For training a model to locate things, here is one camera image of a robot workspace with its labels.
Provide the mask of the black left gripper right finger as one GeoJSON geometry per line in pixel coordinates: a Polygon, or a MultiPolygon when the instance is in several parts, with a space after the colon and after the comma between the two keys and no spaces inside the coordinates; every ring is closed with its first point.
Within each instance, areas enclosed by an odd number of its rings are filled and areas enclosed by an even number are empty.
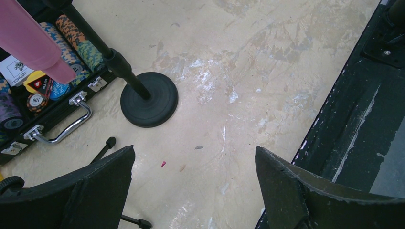
{"type": "Polygon", "coordinates": [[[271,229],[402,229],[405,201],[333,183],[264,147],[255,165],[271,229]]]}

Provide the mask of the pink microphone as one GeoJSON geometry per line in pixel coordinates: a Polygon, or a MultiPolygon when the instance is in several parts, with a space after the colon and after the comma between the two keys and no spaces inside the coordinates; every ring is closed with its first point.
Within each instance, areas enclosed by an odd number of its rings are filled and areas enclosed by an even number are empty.
{"type": "Polygon", "coordinates": [[[40,70],[59,83],[76,78],[62,59],[62,50],[16,1],[0,2],[0,47],[32,70],[40,70]]]}

